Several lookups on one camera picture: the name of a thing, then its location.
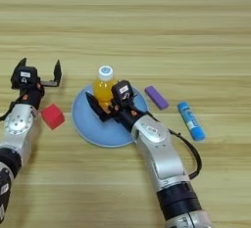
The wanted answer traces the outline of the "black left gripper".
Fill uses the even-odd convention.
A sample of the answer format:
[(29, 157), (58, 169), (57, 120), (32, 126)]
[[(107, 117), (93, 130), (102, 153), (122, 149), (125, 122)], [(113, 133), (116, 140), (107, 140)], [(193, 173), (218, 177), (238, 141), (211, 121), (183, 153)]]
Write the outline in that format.
[[(25, 67), (26, 58), (22, 58), (14, 68), (11, 76), (11, 82), (13, 82), (17, 76), (18, 69)], [(20, 88), (20, 97), (18, 98), (18, 104), (26, 104), (39, 109), (41, 99), (45, 94), (46, 87), (58, 87), (62, 78), (60, 60), (57, 61), (54, 68), (54, 79), (50, 81), (39, 81), (35, 84), (22, 85)]]

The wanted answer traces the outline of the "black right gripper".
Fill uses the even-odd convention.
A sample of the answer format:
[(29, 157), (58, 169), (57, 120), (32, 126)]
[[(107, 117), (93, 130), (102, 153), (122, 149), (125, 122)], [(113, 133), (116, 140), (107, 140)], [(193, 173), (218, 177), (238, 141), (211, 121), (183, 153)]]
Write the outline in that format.
[(105, 122), (113, 118), (128, 132), (132, 130), (132, 127), (140, 118), (146, 115), (146, 112), (139, 110), (132, 102), (122, 105), (115, 100), (112, 100), (109, 112), (106, 113), (92, 94), (86, 92), (85, 95), (90, 108), (98, 115), (101, 121)]

